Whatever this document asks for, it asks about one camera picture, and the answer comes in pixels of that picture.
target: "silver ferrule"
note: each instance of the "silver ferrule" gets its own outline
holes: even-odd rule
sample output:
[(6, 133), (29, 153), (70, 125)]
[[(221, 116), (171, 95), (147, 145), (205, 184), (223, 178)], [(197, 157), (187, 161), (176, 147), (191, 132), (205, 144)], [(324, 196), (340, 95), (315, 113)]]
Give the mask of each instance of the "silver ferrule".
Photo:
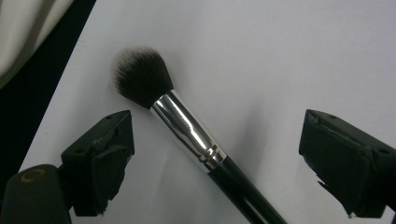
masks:
[(205, 172), (216, 169), (227, 157), (176, 91), (163, 95), (150, 111)]

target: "black handle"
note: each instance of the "black handle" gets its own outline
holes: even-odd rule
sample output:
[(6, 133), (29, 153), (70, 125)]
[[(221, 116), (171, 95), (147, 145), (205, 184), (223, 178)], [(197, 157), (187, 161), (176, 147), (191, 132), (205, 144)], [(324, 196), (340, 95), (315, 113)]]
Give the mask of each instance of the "black handle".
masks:
[(287, 223), (229, 156), (209, 176), (250, 223)]

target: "makeup brush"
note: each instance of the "makeup brush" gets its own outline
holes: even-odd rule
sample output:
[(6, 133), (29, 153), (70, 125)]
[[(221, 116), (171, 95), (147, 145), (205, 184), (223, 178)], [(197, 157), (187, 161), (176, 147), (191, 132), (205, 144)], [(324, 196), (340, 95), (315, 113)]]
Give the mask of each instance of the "makeup brush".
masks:
[(250, 223), (286, 223), (177, 95), (165, 62), (155, 49), (125, 50), (113, 78), (121, 95), (166, 124), (180, 146)]

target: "tabletop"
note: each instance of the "tabletop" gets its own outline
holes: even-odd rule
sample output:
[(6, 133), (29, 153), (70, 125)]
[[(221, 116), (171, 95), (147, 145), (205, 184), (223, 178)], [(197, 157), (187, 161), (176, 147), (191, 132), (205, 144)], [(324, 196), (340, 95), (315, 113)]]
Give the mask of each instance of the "tabletop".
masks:
[(61, 153), (97, 121), (129, 109), (135, 155), (120, 192), (103, 216), (72, 215), (73, 223), (247, 223), (146, 109), (117, 94), (115, 56), (150, 46), (288, 223), (390, 223), (388, 208), (380, 219), (348, 218), (298, 147), (308, 108), (396, 146), (395, 9), (368, 0), (98, 0), (22, 169), (61, 165)]

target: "brush head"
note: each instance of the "brush head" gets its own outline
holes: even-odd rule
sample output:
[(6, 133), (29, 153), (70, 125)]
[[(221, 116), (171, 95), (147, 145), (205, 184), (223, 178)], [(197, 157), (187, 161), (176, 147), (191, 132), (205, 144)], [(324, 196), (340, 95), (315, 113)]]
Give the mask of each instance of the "brush head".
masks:
[(146, 109), (174, 88), (163, 58), (152, 48), (122, 52), (113, 78), (121, 95)]

